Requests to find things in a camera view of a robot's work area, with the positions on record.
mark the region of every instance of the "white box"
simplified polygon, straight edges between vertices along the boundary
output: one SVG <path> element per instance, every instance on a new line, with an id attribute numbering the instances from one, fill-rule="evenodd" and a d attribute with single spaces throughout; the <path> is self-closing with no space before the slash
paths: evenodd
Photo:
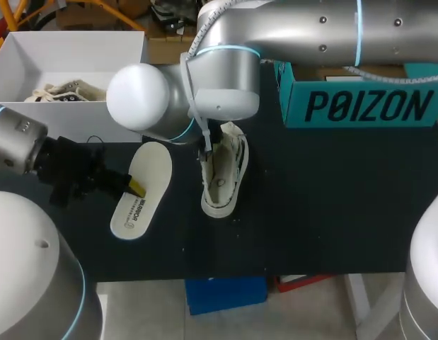
<path id="1" fill-rule="evenodd" d="M 143 32 L 15 32 L 0 49 L 0 104 L 46 124 L 49 136 L 86 142 L 140 142 L 118 125 L 105 102 L 24 103 L 34 89 L 82 79 L 107 89 L 128 64 L 147 61 Z"/>

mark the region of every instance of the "white sneaker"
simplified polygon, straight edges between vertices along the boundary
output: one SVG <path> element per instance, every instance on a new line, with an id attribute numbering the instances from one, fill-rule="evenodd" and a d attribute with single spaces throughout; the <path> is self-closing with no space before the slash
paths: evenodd
<path id="1" fill-rule="evenodd" d="M 105 101 L 105 91 L 78 79 L 60 86 L 47 84 L 44 89 L 33 91 L 33 95 L 24 100 L 26 103 L 51 101 Z"/>
<path id="2" fill-rule="evenodd" d="M 239 187 L 248 165 L 248 143 L 242 130 L 228 122 L 221 125 L 222 140 L 202 160 L 202 209 L 214 218 L 229 216 L 236 207 Z"/>

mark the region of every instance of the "black tabletop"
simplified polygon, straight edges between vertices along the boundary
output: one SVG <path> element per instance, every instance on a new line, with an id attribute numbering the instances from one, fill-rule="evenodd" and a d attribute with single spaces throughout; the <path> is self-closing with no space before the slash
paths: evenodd
<path id="1" fill-rule="evenodd" d="M 0 173 L 0 190 L 40 205 L 96 281 L 403 271 L 413 230 L 438 193 L 438 127 L 288 130 L 271 66 L 261 94 L 260 112 L 238 123 L 250 167 L 226 219 L 200 207 L 193 146 L 168 145 L 170 186 L 132 242 L 113 236 L 116 202 L 101 193 L 61 210 L 33 176 Z M 139 145 L 106 147 L 108 166 L 126 171 Z"/>

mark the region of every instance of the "teal box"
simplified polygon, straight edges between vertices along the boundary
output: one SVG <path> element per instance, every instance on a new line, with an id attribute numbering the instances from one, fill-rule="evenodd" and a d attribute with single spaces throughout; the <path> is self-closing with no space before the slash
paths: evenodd
<path id="1" fill-rule="evenodd" d="M 288 62 L 275 62 L 287 128 L 394 128 L 432 126 L 438 118 L 438 81 L 296 81 Z M 407 64 L 409 78 L 438 75 L 438 65 Z"/>

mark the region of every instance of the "insole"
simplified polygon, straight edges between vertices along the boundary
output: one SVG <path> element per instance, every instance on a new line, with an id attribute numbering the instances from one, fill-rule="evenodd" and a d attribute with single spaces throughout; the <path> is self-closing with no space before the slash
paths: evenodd
<path id="1" fill-rule="evenodd" d="M 147 142 L 137 150 L 129 175 L 145 188 L 146 196 L 123 193 L 110 221 L 116 237 L 131 240 L 146 232 L 170 183 L 171 170 L 170 152 L 162 144 Z"/>
<path id="2" fill-rule="evenodd" d="M 214 155 L 214 178 L 209 185 L 209 194 L 216 204 L 227 203 L 233 195 L 233 169 L 230 151 L 220 146 Z"/>

